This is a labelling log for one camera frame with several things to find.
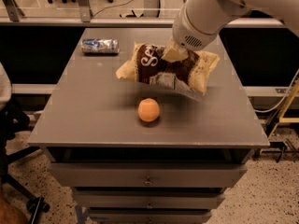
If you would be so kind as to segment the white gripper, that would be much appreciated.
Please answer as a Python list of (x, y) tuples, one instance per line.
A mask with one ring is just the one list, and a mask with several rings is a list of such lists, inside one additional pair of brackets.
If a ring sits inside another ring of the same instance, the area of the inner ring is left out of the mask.
[(223, 17), (217, 0), (187, 0), (174, 21), (173, 37), (166, 42), (162, 59), (181, 62), (189, 56), (186, 49), (205, 48), (223, 27)]

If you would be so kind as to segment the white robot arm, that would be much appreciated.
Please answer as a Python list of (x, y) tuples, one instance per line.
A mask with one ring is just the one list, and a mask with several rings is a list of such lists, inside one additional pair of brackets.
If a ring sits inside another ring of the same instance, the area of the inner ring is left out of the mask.
[(299, 0), (186, 0), (174, 20), (162, 58), (170, 63), (187, 59), (191, 50), (204, 49), (223, 27), (252, 9), (299, 35)]

